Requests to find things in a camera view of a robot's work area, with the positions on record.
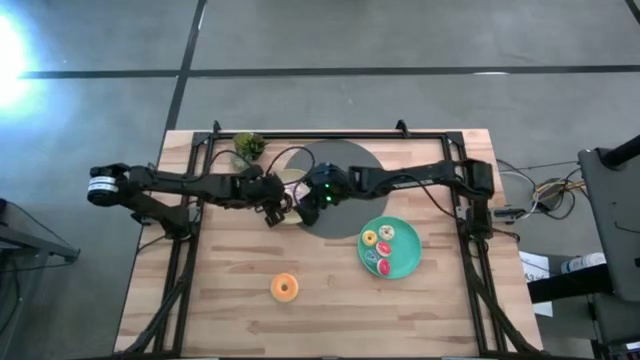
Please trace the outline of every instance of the white paper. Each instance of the white paper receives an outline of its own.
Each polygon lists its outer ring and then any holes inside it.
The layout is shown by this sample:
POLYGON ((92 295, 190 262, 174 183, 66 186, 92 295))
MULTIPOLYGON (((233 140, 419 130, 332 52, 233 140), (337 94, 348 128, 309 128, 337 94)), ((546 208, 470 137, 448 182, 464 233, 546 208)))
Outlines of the white paper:
MULTIPOLYGON (((546 279, 549 277, 549 258, 546 256, 529 254, 520 251, 520 259, 524 268, 524 277, 527 282, 546 279)), ((551 301, 533 304, 533 312, 538 315, 553 317, 551 301)))

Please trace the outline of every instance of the potted plant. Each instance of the potted plant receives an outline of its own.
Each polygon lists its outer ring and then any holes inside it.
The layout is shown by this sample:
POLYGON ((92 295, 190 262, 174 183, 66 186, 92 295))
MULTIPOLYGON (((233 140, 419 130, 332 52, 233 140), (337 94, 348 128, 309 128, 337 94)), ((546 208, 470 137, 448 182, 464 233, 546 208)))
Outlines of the potted plant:
POLYGON ((242 156, 242 159, 235 157, 233 159, 233 165, 236 170, 242 171, 247 168, 247 162, 251 163, 258 160, 264 152, 267 143, 259 134, 246 132, 236 134, 236 136, 233 137, 233 145, 235 146, 236 152, 242 156))

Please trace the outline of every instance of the black circular mat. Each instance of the black circular mat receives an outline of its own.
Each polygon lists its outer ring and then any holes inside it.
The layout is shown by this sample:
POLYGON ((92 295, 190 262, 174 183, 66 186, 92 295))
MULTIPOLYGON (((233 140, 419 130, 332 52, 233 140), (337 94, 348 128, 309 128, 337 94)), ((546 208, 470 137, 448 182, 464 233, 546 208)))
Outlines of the black circular mat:
MULTIPOLYGON (((382 167, 372 153, 349 141, 324 140, 305 147, 315 156, 316 164, 328 161, 344 171, 348 171, 349 166, 353 165, 382 167)), ((286 168, 307 171, 310 161, 309 154, 298 151, 291 157, 286 168)), ((349 199, 338 206, 329 205, 327 209, 320 210, 320 218, 315 225, 308 227, 301 224, 300 226, 315 236, 342 239, 359 234, 369 220, 382 215, 386 206, 386 197, 368 201, 349 199)))

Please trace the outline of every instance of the donut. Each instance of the donut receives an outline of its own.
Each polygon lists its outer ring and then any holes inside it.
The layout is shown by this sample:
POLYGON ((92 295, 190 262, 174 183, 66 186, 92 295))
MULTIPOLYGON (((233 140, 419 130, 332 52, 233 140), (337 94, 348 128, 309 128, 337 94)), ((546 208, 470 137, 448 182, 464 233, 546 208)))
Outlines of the donut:
POLYGON ((382 225, 380 226, 380 229, 378 229, 378 234, 380 234, 380 237, 383 238, 385 241, 389 241, 393 239, 393 236, 395 235, 395 230, 391 225, 382 225))
POLYGON ((382 276, 389 276, 391 273, 391 263, 387 259, 380 259, 378 265, 376 265, 378 273, 382 276))
POLYGON ((367 230, 362 234, 362 243, 367 246, 373 246, 378 241, 378 235, 373 230, 367 230))
POLYGON ((367 250, 367 252, 364 253, 364 260, 368 265, 375 266, 380 260, 380 255, 373 249, 367 250))
POLYGON ((271 281, 271 295, 280 302, 289 302, 298 296, 298 281, 293 275, 280 274, 271 281))
POLYGON ((389 243, 386 243, 384 241, 380 241, 378 244, 376 244, 376 250, 382 257, 389 257, 389 255, 391 255, 391 246, 389 245, 389 243))

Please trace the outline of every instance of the green plate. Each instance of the green plate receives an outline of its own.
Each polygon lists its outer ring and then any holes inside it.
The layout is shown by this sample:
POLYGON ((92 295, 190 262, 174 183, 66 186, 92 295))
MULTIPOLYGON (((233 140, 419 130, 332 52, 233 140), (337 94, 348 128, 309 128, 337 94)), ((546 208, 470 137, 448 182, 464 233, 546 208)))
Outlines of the green plate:
POLYGON ((418 233, 406 221, 393 216, 380 216, 369 221, 360 231, 360 237, 358 238, 358 255, 360 256, 360 261, 362 261, 371 273, 384 279, 400 279, 411 274, 420 263, 420 259, 422 258, 422 244, 420 243, 418 233), (391 255, 387 258, 389 263, 391 263, 391 273, 389 276, 380 275, 376 266, 367 264, 364 257, 367 250, 373 249, 375 251, 376 247, 375 245, 366 246, 362 242, 362 234, 367 230, 373 230, 378 235, 378 242, 384 241, 378 234, 378 229, 380 229, 382 225, 391 225, 395 231, 393 239, 389 240, 389 245, 391 245, 391 255))

